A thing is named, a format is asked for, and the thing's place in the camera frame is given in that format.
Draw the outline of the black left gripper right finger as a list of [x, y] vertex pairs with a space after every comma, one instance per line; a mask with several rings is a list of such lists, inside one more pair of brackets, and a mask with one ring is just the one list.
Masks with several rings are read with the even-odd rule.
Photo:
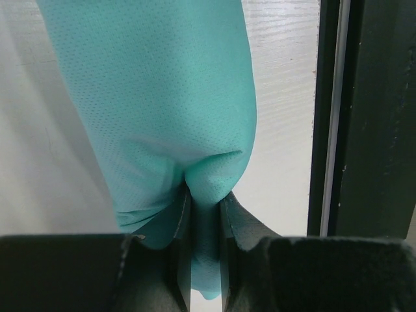
[[405, 242], [282, 237], [232, 194], [219, 209], [224, 311], [415, 310], [415, 253]]

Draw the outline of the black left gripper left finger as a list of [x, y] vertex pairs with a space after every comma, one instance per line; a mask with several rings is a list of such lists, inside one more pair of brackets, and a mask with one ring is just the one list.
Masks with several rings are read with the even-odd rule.
[[182, 188], [131, 234], [3, 235], [2, 311], [188, 311], [190, 208]]

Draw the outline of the teal green t shirt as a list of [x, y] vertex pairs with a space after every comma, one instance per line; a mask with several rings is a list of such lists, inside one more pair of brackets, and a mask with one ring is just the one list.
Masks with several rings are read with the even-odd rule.
[[240, 1], [39, 1], [71, 102], [122, 231], [192, 208], [192, 288], [220, 294], [218, 213], [254, 146], [256, 97]]

